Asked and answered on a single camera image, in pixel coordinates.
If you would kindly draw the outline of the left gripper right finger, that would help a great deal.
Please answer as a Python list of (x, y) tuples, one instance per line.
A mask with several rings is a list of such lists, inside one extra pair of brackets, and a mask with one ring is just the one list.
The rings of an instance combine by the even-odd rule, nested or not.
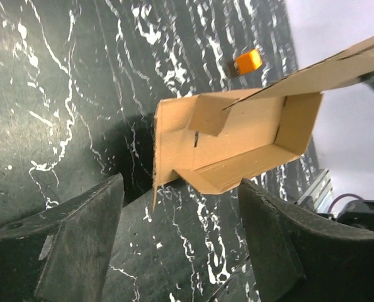
[(374, 232), (328, 220), (250, 179), (239, 209), (262, 301), (374, 301)]

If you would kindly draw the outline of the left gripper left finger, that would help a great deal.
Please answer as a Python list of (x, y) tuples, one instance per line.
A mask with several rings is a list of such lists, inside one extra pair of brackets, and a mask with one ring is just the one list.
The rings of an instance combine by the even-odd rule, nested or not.
[(0, 228), (0, 301), (100, 301), (123, 208), (117, 174)]

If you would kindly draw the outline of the cardboard box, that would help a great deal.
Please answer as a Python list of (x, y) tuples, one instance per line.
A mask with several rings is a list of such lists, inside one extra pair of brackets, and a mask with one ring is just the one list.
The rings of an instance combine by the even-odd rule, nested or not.
[(153, 187), (180, 178), (217, 195), (298, 159), (323, 92), (361, 82), (374, 89), (374, 36), (262, 89), (163, 99), (154, 115)]

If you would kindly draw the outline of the small orange cube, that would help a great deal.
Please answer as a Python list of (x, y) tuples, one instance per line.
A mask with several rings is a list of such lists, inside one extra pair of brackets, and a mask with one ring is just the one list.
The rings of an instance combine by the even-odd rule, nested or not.
[(257, 49), (243, 53), (235, 59), (235, 66), (240, 75), (258, 70), (262, 64), (263, 61)]

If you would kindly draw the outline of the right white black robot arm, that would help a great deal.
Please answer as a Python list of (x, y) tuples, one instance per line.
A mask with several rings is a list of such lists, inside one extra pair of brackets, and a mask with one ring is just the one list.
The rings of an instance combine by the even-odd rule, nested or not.
[(374, 200), (350, 201), (336, 216), (332, 213), (319, 213), (319, 216), (374, 232)]

